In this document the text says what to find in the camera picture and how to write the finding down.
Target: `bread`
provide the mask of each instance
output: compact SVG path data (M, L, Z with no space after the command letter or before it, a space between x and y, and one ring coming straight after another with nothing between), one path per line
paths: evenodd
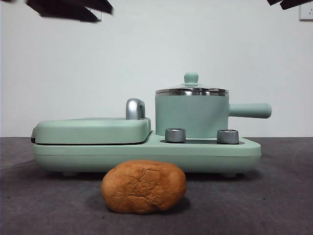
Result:
M101 193L118 213L165 211L186 192L184 172L172 163L150 160L124 162L103 178Z

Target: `lid knob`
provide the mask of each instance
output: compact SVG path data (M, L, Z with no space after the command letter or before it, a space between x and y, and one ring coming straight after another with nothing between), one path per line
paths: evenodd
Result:
M184 76L185 83L198 83L199 75L195 72L188 72Z

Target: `silver handle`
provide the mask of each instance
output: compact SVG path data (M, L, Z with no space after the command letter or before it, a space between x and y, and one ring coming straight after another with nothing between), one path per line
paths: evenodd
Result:
M126 102L126 120L138 120L146 117L145 103L140 99L129 99Z

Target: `appliance base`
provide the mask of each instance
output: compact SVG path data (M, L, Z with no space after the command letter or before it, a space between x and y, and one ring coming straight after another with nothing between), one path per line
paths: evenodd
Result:
M184 172L234 177L253 170L261 158L260 144L244 138L240 138L240 142L218 144L216 139L201 139L195 143L167 143L163 136L151 132L146 141L139 144L34 144L33 152L41 167L63 172L65 176L78 172L108 172L122 162L146 159L174 163Z

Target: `wall outlet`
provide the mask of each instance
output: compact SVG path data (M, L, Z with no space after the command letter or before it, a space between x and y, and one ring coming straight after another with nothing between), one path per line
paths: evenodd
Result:
M313 22L313 1L300 6L300 21Z
M91 9L91 8L88 8L86 7L89 11L91 11L92 14L94 14L99 21L102 21L102 11L98 11L98 10L95 10L95 9Z

